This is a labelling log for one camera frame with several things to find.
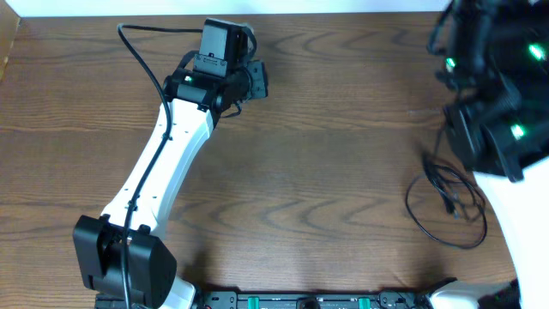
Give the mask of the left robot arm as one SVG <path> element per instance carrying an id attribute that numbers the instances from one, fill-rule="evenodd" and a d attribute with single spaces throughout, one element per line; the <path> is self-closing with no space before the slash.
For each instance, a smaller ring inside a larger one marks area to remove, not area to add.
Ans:
<path id="1" fill-rule="evenodd" d="M 177 69 L 160 90 L 151 137 L 100 216 L 81 216 L 73 231 L 86 288 L 97 308 L 191 308 L 197 289 L 177 273 L 164 244 L 172 206 L 192 161 L 231 106 L 267 97 L 261 60 L 226 76 Z"/>

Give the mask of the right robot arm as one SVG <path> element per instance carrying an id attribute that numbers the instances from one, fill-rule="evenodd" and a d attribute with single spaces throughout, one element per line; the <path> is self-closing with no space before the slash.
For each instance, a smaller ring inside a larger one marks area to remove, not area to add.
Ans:
<path id="1" fill-rule="evenodd" d="M 492 206 L 515 268 L 507 284 L 453 281 L 433 308 L 548 305 L 548 4 L 453 0 L 431 37 L 452 20 L 437 78 L 456 91 L 444 108 L 451 150 Z"/>

